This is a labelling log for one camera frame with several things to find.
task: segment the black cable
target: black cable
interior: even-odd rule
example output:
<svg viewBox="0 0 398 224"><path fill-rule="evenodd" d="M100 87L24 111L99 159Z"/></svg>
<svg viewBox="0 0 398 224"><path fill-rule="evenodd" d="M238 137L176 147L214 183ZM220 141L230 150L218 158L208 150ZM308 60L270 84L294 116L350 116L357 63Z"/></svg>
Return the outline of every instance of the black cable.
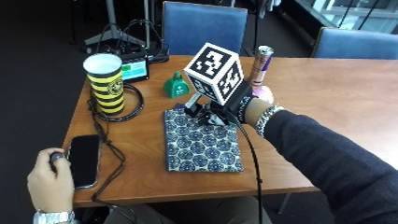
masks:
<svg viewBox="0 0 398 224"><path fill-rule="evenodd" d="M99 51L100 51L100 45L101 45L101 41L103 41L103 37L104 37L104 32L107 31L108 27L111 27L111 26L116 26L119 32L121 32L121 27L120 27L116 23L112 23L112 22L111 22L111 23L104 27L103 32L101 32L101 36L100 36L100 40L99 40L99 44L97 44L97 48L96 48L96 53L99 53Z"/></svg>
<svg viewBox="0 0 398 224"><path fill-rule="evenodd" d="M375 0L374 4L373 4L373 6L371 6L371 9L370 9L370 11L369 11L369 14L366 15L366 17L365 17L365 19L363 19L363 21L362 21L362 23L361 23L361 25L359 25L359 27L358 27L358 30L362 29L362 26L363 26L365 22L367 21L367 19L369 19L369 17L370 17L370 13L373 12L373 10L374 10L374 8L375 8L375 5L378 4L378 1L379 1L379 0Z"/></svg>
<svg viewBox="0 0 398 224"><path fill-rule="evenodd" d="M125 116L119 117L119 118L111 118L108 117L103 112L100 112L97 110L97 100L96 100L96 95L93 94L93 90L91 89L91 99L87 101L88 105L89 105L89 109L92 111L92 113L95 114L95 116L101 119L105 120L107 122L124 122L129 119L133 119L140 112L142 111L142 107L144 107L144 97L142 94L140 92L140 90L130 84L124 82L124 89L132 91L133 93L136 93L137 97L138 97L138 103L137 106L134 108L134 110Z"/></svg>
<svg viewBox="0 0 398 224"><path fill-rule="evenodd" d="M115 203L107 203L100 199L100 195L101 195L103 191L105 190L105 188L109 186L109 184L113 182L113 180L120 176L120 174L124 171L125 155L117 149L117 147L115 147L115 145L112 144L112 141L108 139L108 132L109 132L108 124L109 124L109 122L107 121L107 132L105 132L100 122L96 120L95 113L92 113L92 119L93 119L93 125L96 128L96 131L99 133L99 136L103 139L103 143L108 146L108 148L111 149L111 151L113 152L115 156L119 158L121 163L120 163L119 167L115 169L115 171L112 172L112 174L109 175L108 179L105 180L105 182L101 185L97 192L92 195L91 200L95 203L100 203L100 204L105 205L109 209L112 209L115 212L117 212L124 218L127 218L132 224L137 224L136 213L129 207L115 204ZM120 211L120 208L127 209L133 214L133 218L128 214L125 214L123 211Z"/></svg>
<svg viewBox="0 0 398 224"><path fill-rule="evenodd" d="M221 108L210 108L210 109L205 109L204 112L221 112L222 114L228 114L233 119L234 119L234 124L237 125L240 131L242 132L249 147L250 147L250 151L252 151L252 156L253 156L253 162L254 162L254 167L256 167L256 182L257 182L257 200L258 200L258 223L262 224L262 193L261 193L261 184L262 184L262 179L261 179L261 173L260 173L260 165L258 165L258 159L257 159L257 154L256 154L256 150L249 138L249 135L242 127L242 125L240 124L240 121L237 119L237 116L233 114L233 112L229 109L221 109Z"/></svg>
<svg viewBox="0 0 398 224"><path fill-rule="evenodd" d="M154 59L158 57L158 56L156 56L156 57L153 57L153 59L150 60L150 63L164 63L164 62L166 62L166 61L169 60L170 47L169 47L169 44L166 44L166 43L162 43L162 44L168 46L168 47L166 47L165 54L164 54L164 58L162 58L161 61L154 61Z"/></svg>
<svg viewBox="0 0 398 224"><path fill-rule="evenodd" d="M161 36L160 36L160 34L158 34L158 32L157 32L154 26L153 26L152 21L148 21L148 20L133 20L130 23L128 23L127 27L124 28L124 32L127 32L127 31L129 32L129 29L130 29L130 27L132 27L133 25L136 25L136 24L142 24L142 23L145 23L145 24L150 27L150 30L153 31L153 33L156 34L156 36L157 36L157 38L158 38L158 40L160 40L160 42L161 42L161 50L160 50L158 54L157 54L156 56L153 56L154 58L157 58L157 57L161 55L162 51L165 50L165 49L164 49L164 45L166 45L166 46L169 46L169 45L168 45L166 43L164 43L164 40L162 40L162 38L161 38Z"/></svg>
<svg viewBox="0 0 398 224"><path fill-rule="evenodd" d="M338 28L339 28L341 25L343 24L343 21L345 21L345 19L346 19L346 17L347 17L347 14L349 14L349 11L350 11L351 2L353 2L353 0L350 0L350 4L349 4L347 10L346 10L346 12L345 12L343 18L341 19L341 22L339 22L339 24L338 24Z"/></svg>
<svg viewBox="0 0 398 224"><path fill-rule="evenodd" d="M127 25L127 27L124 28L124 34L129 34L129 24ZM129 37L127 36L125 37L127 38L127 40L124 41L124 37L121 36L121 38L117 40L117 43L116 43L116 49L119 49L119 47L120 47L120 42L123 41L123 43L124 42L127 42L128 44L129 44ZM140 43L138 43L138 40L134 38L134 42L136 42L136 44L137 45L141 45Z"/></svg>

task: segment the black smartphone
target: black smartphone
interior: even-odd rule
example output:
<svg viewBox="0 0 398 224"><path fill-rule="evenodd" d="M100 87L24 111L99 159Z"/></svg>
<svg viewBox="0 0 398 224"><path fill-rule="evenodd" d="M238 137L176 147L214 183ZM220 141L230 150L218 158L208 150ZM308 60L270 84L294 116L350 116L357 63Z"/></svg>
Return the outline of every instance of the black smartphone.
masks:
<svg viewBox="0 0 398 224"><path fill-rule="evenodd" d="M72 138L67 159L75 189L89 189L97 185L101 158L100 135L81 135Z"/></svg>

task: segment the soda can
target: soda can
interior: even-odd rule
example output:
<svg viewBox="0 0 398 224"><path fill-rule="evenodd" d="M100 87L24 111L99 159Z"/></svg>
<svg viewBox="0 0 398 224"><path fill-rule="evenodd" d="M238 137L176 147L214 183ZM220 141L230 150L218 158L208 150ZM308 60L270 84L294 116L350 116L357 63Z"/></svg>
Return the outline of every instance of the soda can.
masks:
<svg viewBox="0 0 398 224"><path fill-rule="evenodd" d="M265 73L269 68L269 64L272 62L274 50L273 48L268 46L260 46L257 53L256 53L256 59L252 67L252 73L249 76L249 83L253 86L261 86Z"/></svg>

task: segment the cup lid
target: cup lid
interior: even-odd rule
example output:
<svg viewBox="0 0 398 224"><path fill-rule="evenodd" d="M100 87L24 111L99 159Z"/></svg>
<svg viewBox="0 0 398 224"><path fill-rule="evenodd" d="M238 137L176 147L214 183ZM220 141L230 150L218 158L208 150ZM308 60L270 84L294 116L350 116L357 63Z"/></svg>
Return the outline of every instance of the cup lid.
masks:
<svg viewBox="0 0 398 224"><path fill-rule="evenodd" d="M91 55L84 61L84 68L92 74L109 74L123 66L123 59L109 53Z"/></svg>

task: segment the electronic device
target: electronic device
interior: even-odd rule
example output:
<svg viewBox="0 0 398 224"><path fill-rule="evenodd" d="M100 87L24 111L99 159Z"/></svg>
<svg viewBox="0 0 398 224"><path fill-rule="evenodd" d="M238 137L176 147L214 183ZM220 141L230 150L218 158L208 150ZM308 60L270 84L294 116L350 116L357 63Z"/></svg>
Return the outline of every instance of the electronic device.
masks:
<svg viewBox="0 0 398 224"><path fill-rule="evenodd" d="M67 159L71 162L75 189L89 189L97 185L100 157L100 135L81 135L72 138Z"/></svg>
<svg viewBox="0 0 398 224"><path fill-rule="evenodd" d="M132 83L149 79L148 57L129 59L123 62L123 80Z"/></svg>

